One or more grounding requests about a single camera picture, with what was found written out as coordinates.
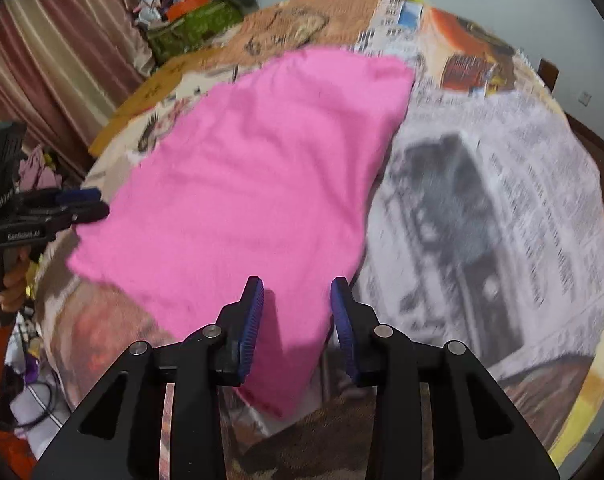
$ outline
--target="metal screw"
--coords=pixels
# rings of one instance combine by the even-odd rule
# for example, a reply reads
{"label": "metal screw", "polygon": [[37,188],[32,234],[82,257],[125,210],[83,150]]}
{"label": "metal screw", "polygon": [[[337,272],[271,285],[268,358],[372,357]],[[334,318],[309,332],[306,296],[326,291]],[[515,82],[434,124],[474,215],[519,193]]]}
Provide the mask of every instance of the metal screw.
{"label": "metal screw", "polygon": [[464,346],[464,343],[461,343],[460,341],[451,341],[448,343],[447,348],[449,352],[455,355],[462,355],[464,352],[466,352],[466,346]]}
{"label": "metal screw", "polygon": [[218,337],[221,333],[222,329],[217,325],[207,325],[202,329],[202,335],[208,338]]}
{"label": "metal screw", "polygon": [[135,341],[134,343],[131,343],[131,346],[128,347],[128,351],[133,355],[142,355],[144,352],[146,352],[147,348],[148,344],[145,341]]}
{"label": "metal screw", "polygon": [[373,329],[373,332],[378,337],[391,337],[393,335],[393,329],[389,325],[378,325]]}

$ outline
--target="patterned tablecloth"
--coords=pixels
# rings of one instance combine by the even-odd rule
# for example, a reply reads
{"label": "patterned tablecloth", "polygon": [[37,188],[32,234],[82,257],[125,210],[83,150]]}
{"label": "patterned tablecloth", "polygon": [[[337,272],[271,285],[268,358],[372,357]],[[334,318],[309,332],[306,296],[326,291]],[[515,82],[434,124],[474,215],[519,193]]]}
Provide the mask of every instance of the patterned tablecloth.
{"label": "patterned tablecloth", "polygon": [[[415,340],[465,341],[559,465],[604,398],[598,171],[525,57],[479,25],[402,0],[289,0],[256,12],[215,47],[167,62],[117,110],[92,146],[86,185],[110,200],[146,156],[143,134],[152,149],[213,85],[309,43],[398,56],[416,70],[372,193],[354,293]],[[76,243],[61,234],[38,278],[45,346],[73,406],[131,342],[173,342],[119,290],[69,273]],[[374,395],[349,382],[334,341],[291,420],[231,389],[222,399],[232,478],[364,476]]]}

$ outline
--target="newspaper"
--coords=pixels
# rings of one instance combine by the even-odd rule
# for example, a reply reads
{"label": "newspaper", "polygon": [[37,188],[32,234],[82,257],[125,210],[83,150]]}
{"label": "newspaper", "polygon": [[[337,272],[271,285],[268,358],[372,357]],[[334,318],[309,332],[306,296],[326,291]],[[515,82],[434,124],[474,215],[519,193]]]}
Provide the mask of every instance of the newspaper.
{"label": "newspaper", "polygon": [[416,341],[463,341],[498,380],[593,356],[604,328],[595,163],[539,95],[513,90],[515,79],[492,91],[496,69],[509,79],[503,61],[466,92],[443,88],[423,34],[387,21],[352,48],[416,70],[372,198],[355,293]]}

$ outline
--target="cable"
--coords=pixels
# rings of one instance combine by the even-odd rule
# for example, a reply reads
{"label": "cable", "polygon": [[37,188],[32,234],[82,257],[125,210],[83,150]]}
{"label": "cable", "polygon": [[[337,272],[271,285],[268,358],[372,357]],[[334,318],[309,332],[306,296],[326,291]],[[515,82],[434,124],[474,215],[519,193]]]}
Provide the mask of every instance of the cable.
{"label": "cable", "polygon": [[29,351],[29,349],[26,346],[26,343],[24,341],[24,333],[22,332],[22,326],[20,325],[19,322],[15,322],[16,327],[18,327],[18,332],[20,333],[20,346],[22,346],[22,353],[24,354],[24,358],[26,359],[26,354]]}
{"label": "cable", "polygon": [[[44,406],[44,403],[42,402],[42,400],[36,396],[36,394],[33,392],[32,388],[30,388],[30,386],[32,386],[33,384],[41,384],[42,386],[46,386],[47,390],[48,390],[48,404],[47,406]],[[27,385],[27,388],[29,389],[29,391],[31,392],[31,395],[33,395],[33,397],[36,398],[36,402],[38,402],[38,404],[42,407],[43,411],[41,414],[39,414],[36,418],[34,418],[33,420],[29,421],[29,422],[25,422],[23,424],[16,424],[13,428],[15,430],[31,430],[32,428],[34,428],[35,426],[37,426],[39,423],[41,423],[43,420],[46,420],[47,418],[49,418],[50,416],[55,417],[55,415],[53,415],[53,412],[51,411],[51,409],[53,409],[53,407],[56,405],[55,404],[55,390],[53,389],[53,387],[48,384],[46,381],[34,381],[32,383],[29,383]]]}

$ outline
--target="electrical outlet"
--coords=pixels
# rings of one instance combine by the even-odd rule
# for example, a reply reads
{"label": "electrical outlet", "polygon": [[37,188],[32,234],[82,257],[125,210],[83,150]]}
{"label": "electrical outlet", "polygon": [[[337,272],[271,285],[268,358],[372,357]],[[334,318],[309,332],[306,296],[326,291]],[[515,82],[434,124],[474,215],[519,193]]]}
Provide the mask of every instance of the electrical outlet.
{"label": "electrical outlet", "polygon": [[589,106],[589,102],[591,101],[591,94],[588,92],[582,92],[580,97],[578,97],[578,101],[581,102],[584,106]]}

